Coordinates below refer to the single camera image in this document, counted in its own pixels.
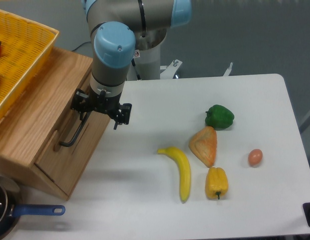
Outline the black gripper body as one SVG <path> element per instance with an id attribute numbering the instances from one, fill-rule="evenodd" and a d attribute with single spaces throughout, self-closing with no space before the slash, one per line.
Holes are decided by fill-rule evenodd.
<path id="1" fill-rule="evenodd" d="M 106 93 L 96 93 L 90 88 L 86 110 L 102 114 L 115 113 L 119 110 L 120 97 L 121 93 L 116 96 L 108 96 Z"/>

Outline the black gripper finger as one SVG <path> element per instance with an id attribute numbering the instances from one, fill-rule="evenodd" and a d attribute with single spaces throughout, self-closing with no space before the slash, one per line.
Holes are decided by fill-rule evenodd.
<path id="1" fill-rule="evenodd" d="M 128 125 L 130 121 L 130 114 L 132 110 L 131 103 L 119 104 L 113 111 L 113 120 L 115 122 L 114 129 L 116 130 L 119 125 Z"/>
<path id="2" fill-rule="evenodd" d="M 89 99 L 89 96 L 80 88 L 77 88 L 74 92 L 70 109 L 77 111 L 79 113 L 79 119 L 82 121 L 84 118 L 84 113 L 86 113 L 87 108 L 87 100 Z"/>

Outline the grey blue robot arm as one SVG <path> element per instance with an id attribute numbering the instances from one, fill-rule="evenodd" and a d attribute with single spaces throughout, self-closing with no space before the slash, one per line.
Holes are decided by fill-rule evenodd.
<path id="1" fill-rule="evenodd" d="M 76 89 L 71 109 L 106 114 L 115 125 L 129 123 L 132 105 L 119 100 L 136 50 L 136 34 L 189 23 L 189 0 L 84 0 L 93 62 L 89 92 Z"/>

